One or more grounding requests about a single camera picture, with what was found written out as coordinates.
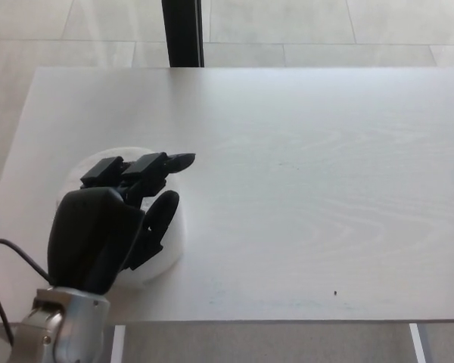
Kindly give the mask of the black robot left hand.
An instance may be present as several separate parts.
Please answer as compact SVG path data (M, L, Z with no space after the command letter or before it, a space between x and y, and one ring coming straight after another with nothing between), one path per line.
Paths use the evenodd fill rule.
M142 288L179 260L186 242L177 182L193 153L117 148L83 160L64 184L48 241L57 287L97 295Z

